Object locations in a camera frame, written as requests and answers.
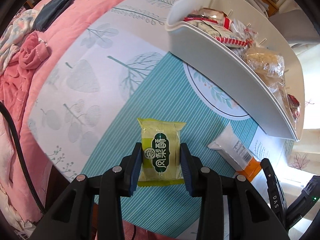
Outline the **red date walnut pack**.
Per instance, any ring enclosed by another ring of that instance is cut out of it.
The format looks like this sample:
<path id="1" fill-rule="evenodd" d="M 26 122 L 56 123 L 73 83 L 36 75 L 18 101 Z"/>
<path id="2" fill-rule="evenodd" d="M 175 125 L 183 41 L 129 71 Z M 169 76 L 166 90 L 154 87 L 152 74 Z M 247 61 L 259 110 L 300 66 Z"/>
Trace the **red date walnut pack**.
<path id="1" fill-rule="evenodd" d="M 288 94 L 287 98 L 293 120 L 296 122 L 300 116 L 300 102 L 291 94 Z"/>

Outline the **green pineapple cake pack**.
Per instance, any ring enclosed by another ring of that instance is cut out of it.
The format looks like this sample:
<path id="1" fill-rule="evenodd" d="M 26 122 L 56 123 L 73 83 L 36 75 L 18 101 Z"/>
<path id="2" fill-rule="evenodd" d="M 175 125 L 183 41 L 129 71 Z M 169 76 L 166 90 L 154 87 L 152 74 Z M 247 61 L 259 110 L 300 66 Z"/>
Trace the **green pineapple cake pack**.
<path id="1" fill-rule="evenodd" d="M 140 187 L 171 186 L 184 183 L 180 166 L 180 132 L 185 122 L 138 118 L 141 127 L 142 171 Z"/>

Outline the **silver red snack bag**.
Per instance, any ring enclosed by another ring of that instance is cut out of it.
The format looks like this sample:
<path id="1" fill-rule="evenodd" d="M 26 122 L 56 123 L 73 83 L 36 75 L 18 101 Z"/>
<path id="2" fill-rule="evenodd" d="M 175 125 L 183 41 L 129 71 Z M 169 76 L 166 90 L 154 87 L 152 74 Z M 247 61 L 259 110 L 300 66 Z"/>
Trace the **silver red snack bag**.
<path id="1" fill-rule="evenodd" d="M 209 22 L 216 23 L 227 30 L 231 29 L 232 20 L 227 17 L 223 11 L 218 11 L 211 8 L 201 8 L 199 10 L 193 10 L 190 14 L 183 19 L 185 22 L 191 20 L 207 20 Z"/>

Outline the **pink bed quilt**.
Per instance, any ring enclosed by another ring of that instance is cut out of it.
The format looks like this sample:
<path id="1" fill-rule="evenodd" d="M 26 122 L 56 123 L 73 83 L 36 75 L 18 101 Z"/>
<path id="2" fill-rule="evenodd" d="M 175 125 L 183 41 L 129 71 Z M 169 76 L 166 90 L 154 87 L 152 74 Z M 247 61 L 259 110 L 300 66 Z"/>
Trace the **pink bed quilt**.
<path id="1" fill-rule="evenodd" d="M 34 31 L 46 43 L 49 57 L 34 70 L 19 66 L 19 52 L 1 75 L 1 102 L 9 111 L 20 139 L 25 163 L 42 202 L 52 162 L 33 137 L 28 119 L 49 73 L 69 46 L 101 15 L 123 0 L 73 0 L 71 5 L 44 32 Z M 1 121 L 1 212 L 16 230 L 31 228 L 41 218 L 26 183 L 7 123 Z"/>

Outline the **orange white snack pack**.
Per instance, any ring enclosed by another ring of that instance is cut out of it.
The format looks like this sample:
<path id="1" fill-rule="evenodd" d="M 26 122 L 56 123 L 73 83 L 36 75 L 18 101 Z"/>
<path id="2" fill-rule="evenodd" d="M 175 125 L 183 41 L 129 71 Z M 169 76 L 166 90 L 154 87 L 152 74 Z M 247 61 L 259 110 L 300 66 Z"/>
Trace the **orange white snack pack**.
<path id="1" fill-rule="evenodd" d="M 252 182 L 261 171 L 260 162 L 237 137 L 230 123 L 207 147 L 217 151 L 238 174 L 243 175 L 249 182 Z"/>

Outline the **white plastic storage bin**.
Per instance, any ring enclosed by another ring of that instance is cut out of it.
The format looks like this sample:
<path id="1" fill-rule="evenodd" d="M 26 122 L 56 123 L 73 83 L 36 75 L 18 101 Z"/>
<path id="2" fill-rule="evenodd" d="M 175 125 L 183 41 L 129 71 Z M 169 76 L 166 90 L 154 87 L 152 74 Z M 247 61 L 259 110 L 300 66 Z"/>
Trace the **white plastic storage bin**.
<path id="1" fill-rule="evenodd" d="M 258 32 L 257 43 L 284 57 L 285 88 L 300 103 L 293 123 L 290 111 L 262 79 L 235 53 L 183 19 L 195 9 L 213 7 L 229 13 Z M 244 0 L 178 0 L 168 14 L 165 29 L 169 50 L 222 88 L 270 136 L 300 141 L 303 133 L 305 93 L 300 61 L 274 25 Z"/>

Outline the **patterned tablecloth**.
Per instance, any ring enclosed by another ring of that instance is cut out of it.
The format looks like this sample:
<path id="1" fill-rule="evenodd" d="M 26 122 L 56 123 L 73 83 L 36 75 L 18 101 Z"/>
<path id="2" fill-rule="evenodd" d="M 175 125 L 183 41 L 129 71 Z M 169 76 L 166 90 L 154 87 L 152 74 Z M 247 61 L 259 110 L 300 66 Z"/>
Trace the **patterned tablecloth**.
<path id="1" fill-rule="evenodd" d="M 53 68 L 28 126 L 57 170 L 103 174 L 141 140 L 138 119 L 183 122 L 181 142 L 231 177 L 209 143 L 227 125 L 259 159 L 284 164 L 293 143 L 266 135 L 223 90 L 169 52 L 165 22 L 178 0 L 125 0 L 90 25 Z"/>

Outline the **pink crumpled garment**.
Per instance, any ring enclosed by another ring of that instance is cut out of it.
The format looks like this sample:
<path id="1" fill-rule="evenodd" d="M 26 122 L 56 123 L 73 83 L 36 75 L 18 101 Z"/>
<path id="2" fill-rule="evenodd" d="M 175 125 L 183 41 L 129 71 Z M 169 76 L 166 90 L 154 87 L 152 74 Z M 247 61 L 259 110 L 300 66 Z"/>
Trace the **pink crumpled garment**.
<path id="1" fill-rule="evenodd" d="M 49 57 L 46 43 L 39 40 L 38 34 L 32 32 L 22 44 L 18 62 L 22 69 L 34 70 Z"/>

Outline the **grey office chair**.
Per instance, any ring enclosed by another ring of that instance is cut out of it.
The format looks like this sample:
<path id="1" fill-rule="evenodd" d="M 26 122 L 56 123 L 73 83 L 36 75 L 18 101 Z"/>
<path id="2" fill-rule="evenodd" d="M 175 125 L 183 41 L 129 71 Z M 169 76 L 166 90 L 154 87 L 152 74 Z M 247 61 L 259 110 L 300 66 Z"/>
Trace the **grey office chair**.
<path id="1" fill-rule="evenodd" d="M 319 33 L 294 0 L 272 0 L 279 12 L 266 17 L 278 29 L 289 44 L 302 46 L 319 44 Z"/>

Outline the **red white small sachet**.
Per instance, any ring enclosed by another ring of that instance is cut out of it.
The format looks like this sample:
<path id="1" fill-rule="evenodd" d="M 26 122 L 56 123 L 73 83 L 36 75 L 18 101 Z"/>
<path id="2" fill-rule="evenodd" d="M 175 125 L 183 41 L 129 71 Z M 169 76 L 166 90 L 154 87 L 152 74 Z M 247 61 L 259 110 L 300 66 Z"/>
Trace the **red white small sachet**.
<path id="1" fill-rule="evenodd" d="M 253 43 L 252 39 L 243 40 L 235 36 L 230 36 L 230 37 L 222 36 L 222 37 L 214 37 L 214 38 L 220 43 L 230 48 L 244 48 L 245 46 L 250 46 Z"/>

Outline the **date walnut clear pack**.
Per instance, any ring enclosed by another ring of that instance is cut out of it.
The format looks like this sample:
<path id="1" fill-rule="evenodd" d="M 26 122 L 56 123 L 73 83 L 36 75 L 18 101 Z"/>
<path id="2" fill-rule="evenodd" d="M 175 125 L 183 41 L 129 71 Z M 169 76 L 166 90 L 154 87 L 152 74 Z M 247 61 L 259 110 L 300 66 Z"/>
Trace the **date walnut clear pack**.
<path id="1" fill-rule="evenodd" d="M 251 27 L 243 24 L 241 21 L 234 19 L 233 28 L 235 32 L 244 40 L 248 40 L 250 43 L 256 41 L 258 33 Z"/>

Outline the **navy folded trousers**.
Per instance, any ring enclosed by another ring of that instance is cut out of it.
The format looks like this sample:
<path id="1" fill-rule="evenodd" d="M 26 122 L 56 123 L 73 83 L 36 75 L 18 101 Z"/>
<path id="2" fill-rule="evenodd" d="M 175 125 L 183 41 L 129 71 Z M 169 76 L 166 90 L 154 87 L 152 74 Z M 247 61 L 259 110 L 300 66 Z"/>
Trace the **navy folded trousers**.
<path id="1" fill-rule="evenodd" d="M 35 18 L 33 30 L 46 31 L 71 3 L 72 0 L 51 0 Z"/>

